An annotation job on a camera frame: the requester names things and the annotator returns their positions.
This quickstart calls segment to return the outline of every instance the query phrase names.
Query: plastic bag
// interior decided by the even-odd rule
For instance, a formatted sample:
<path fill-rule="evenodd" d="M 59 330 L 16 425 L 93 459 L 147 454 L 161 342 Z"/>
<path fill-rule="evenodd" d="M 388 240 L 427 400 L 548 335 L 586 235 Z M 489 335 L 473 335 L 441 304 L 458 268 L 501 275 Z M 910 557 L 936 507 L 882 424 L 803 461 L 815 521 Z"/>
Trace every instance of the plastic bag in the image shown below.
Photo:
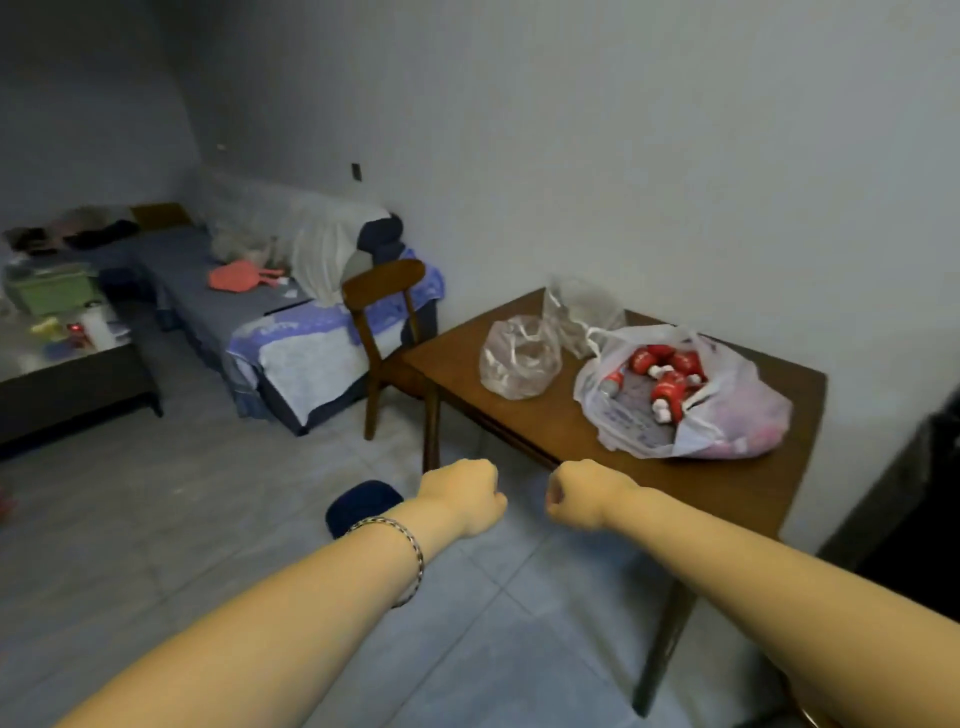
<path fill-rule="evenodd" d="M 480 351 L 480 381 L 508 400 L 542 394 L 563 364 L 553 328 L 539 316 L 514 316 L 490 327 Z"/>
<path fill-rule="evenodd" d="M 554 278 L 543 295 L 543 320 L 557 332 L 564 349 L 578 359 L 590 356 L 591 328 L 613 330 L 627 326 L 620 302 L 599 286 L 577 278 Z"/>
<path fill-rule="evenodd" d="M 574 399 L 598 430 L 607 449 L 636 457 L 755 457 L 775 448 L 790 427 L 793 404 L 760 381 L 756 364 L 730 347 L 683 328 L 663 324 L 606 331 L 603 350 L 588 361 L 574 385 Z M 664 442 L 646 405 L 626 407 L 599 391 L 604 377 L 616 372 L 637 347 L 668 344 L 696 351 L 708 382 L 684 402 L 684 418 L 672 442 Z"/>

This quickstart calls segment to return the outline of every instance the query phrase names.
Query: chair backrest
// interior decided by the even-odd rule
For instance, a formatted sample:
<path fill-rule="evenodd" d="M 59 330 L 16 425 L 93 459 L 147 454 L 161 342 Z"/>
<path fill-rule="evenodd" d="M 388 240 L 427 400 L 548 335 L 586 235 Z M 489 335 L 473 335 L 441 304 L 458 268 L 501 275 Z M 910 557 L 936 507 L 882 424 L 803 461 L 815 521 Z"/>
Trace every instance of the chair backrest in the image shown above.
<path fill-rule="evenodd" d="M 417 321 L 417 312 L 414 310 L 413 299 L 410 297 L 410 289 L 423 280 L 425 275 L 426 266 L 423 265 L 423 261 L 406 258 L 381 263 L 373 266 L 366 273 L 361 273 L 359 276 L 344 281 L 344 305 L 350 312 L 350 316 L 353 317 L 353 323 L 360 334 L 360 341 L 363 342 L 363 348 L 367 352 L 372 370 L 379 368 L 380 350 L 373 341 L 373 333 L 370 330 L 370 324 L 367 323 L 364 309 L 371 303 L 385 299 L 387 296 L 393 296 L 394 293 L 402 292 L 407 313 L 410 315 L 410 330 L 414 335 L 414 343 L 418 344 L 420 342 L 420 326 Z"/>

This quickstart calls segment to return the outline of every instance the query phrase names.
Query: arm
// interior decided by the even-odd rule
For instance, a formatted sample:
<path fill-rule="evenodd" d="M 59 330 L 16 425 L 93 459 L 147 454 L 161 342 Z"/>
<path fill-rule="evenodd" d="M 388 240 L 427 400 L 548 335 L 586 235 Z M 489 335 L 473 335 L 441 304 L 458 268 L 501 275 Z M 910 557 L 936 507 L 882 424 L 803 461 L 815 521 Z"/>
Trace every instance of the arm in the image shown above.
<path fill-rule="evenodd" d="M 953 621 L 591 460 L 554 472 L 546 507 L 556 521 L 643 546 L 845 725 L 960 725 Z"/>
<path fill-rule="evenodd" d="M 414 534 L 430 562 L 490 528 L 506 507 L 496 468 L 461 460 L 427 473 L 416 498 L 384 515 Z M 301 725 L 417 569 L 399 531 L 362 526 L 162 644 L 60 727 Z"/>

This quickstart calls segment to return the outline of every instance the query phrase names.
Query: tile floor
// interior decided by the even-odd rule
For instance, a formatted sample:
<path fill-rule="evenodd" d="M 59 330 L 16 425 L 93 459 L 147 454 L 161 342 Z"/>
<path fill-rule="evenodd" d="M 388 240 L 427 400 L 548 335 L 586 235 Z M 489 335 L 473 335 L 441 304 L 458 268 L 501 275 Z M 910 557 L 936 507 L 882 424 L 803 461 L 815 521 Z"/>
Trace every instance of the tile floor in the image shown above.
<path fill-rule="evenodd" d="M 165 398 L 0 463 L 19 498 L 0 528 L 0 725 L 51 725 L 112 675 L 251 584 L 324 545 L 327 505 L 380 478 L 412 495 L 421 409 L 389 393 L 306 437 L 242 421 L 179 332 L 129 311 Z M 642 721 L 629 695 L 666 574 L 605 534 L 542 514 L 546 472 L 450 410 L 445 462 L 490 457 L 511 506 L 452 547 L 391 612 L 308 726 L 731 726 L 780 700 L 752 648 L 697 607 Z"/>

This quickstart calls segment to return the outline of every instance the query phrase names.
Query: forearm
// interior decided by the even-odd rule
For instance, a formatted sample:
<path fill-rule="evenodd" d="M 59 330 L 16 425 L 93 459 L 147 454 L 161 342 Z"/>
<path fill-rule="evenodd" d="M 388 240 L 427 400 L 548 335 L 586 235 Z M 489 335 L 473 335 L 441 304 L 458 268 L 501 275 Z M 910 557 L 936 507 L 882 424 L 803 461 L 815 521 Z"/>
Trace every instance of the forearm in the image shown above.
<path fill-rule="evenodd" d="M 459 535 L 436 501 L 384 514 L 430 561 Z M 125 670 L 62 724 L 301 725 L 417 574 L 389 525 L 366 525 L 265 579 Z"/>
<path fill-rule="evenodd" d="M 850 725 L 960 725 L 960 625 L 649 488 L 610 526 L 646 548 Z"/>

